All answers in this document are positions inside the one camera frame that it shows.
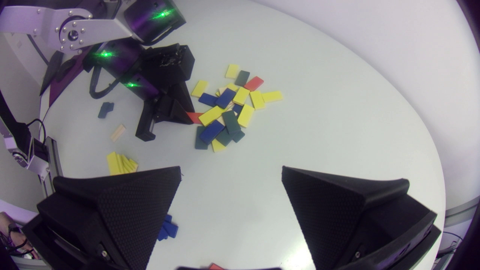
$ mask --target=pile of blocks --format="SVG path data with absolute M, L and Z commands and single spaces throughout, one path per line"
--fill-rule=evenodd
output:
M 265 103 L 283 99 L 280 91 L 260 92 L 258 88 L 264 81 L 257 76 L 249 80 L 250 72 L 239 69 L 235 64 L 228 66 L 225 77 L 236 80 L 219 88 L 215 96 L 205 93 L 207 81 L 200 80 L 193 89 L 192 96 L 212 107 L 205 113 L 189 113 L 194 123 L 202 124 L 197 127 L 195 149 L 205 150 L 212 144 L 213 151 L 218 152 L 231 141 L 239 142 L 245 136 L 241 128 L 248 127 L 254 111 L 264 109 Z M 248 96 L 253 107 L 245 104 Z
M 167 239 L 169 236 L 171 238 L 175 238 L 177 236 L 178 226 L 172 224 L 172 216 L 167 215 L 165 220 L 163 221 L 162 228 L 158 233 L 158 241 L 162 241 L 163 239 Z
M 138 170 L 138 164 L 135 161 L 115 152 L 107 155 L 107 162 L 110 175 L 131 173 Z

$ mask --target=white wall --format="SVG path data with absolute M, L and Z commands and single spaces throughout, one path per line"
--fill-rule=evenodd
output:
M 456 1 L 254 1 L 327 33 L 397 88 L 435 142 L 447 209 L 480 194 L 480 55 Z
M 19 62 L 4 35 L 0 35 L 0 48 L 0 90 L 16 120 L 28 123 L 38 118 L 40 86 Z M 38 126 L 32 125 L 31 132 L 37 137 Z M 3 140 L 0 142 L 0 172 L 0 199 L 36 211 L 36 204 L 43 199 L 37 175 L 13 160 Z

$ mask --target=round table surface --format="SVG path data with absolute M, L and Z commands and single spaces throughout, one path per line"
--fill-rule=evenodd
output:
M 175 0 L 187 23 L 156 47 L 188 45 L 195 57 L 191 91 L 206 80 L 206 93 L 233 82 L 238 64 L 279 90 L 284 100 L 255 111 L 245 137 L 214 153 L 194 149 L 197 125 L 157 123 L 156 139 L 135 137 L 143 101 L 117 86 L 102 99 L 88 94 L 82 72 L 50 108 L 45 125 L 57 140 L 63 174 L 109 175 L 112 151 L 139 163 L 139 170 L 180 165 L 182 182 L 169 214 L 175 239 L 157 242 L 147 269 L 281 267 L 315 269 L 281 183 L 282 166 L 373 180 L 406 178 L 408 194 L 438 216 L 442 229 L 445 188 L 432 138 L 399 92 L 369 64 L 321 31 L 249 1 Z M 103 71 L 98 89 L 113 81 Z M 195 110 L 209 107 L 192 97 Z M 115 107 L 97 118 L 103 102 Z M 42 97 L 42 111 L 48 94 Z M 116 142 L 110 135 L 123 124 Z M 440 239 L 415 269 L 432 266 Z

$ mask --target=stack of yellow blocks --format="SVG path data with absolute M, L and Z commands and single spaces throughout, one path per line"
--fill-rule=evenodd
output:
M 136 172 L 138 169 L 138 164 L 135 161 L 128 159 L 125 155 L 119 155 L 115 152 L 111 152 L 107 155 L 107 162 L 110 175 Z

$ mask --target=red block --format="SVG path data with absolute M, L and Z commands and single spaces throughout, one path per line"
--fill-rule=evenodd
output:
M 255 91 L 255 90 L 257 90 L 258 87 L 260 87 L 262 85 L 262 83 L 264 83 L 264 81 L 262 79 L 260 79 L 259 77 L 255 76 L 255 77 L 253 77 L 252 80 L 247 82 L 247 84 L 244 86 L 244 88 L 246 88 L 250 91 Z
M 200 120 L 198 120 L 198 117 L 202 115 L 203 113 L 201 112 L 187 112 L 188 116 L 190 119 L 193 121 L 194 124 L 201 124 Z
M 210 265 L 209 270 L 225 270 L 225 269 L 221 268 L 220 266 L 216 265 L 215 263 L 212 263 L 212 265 Z

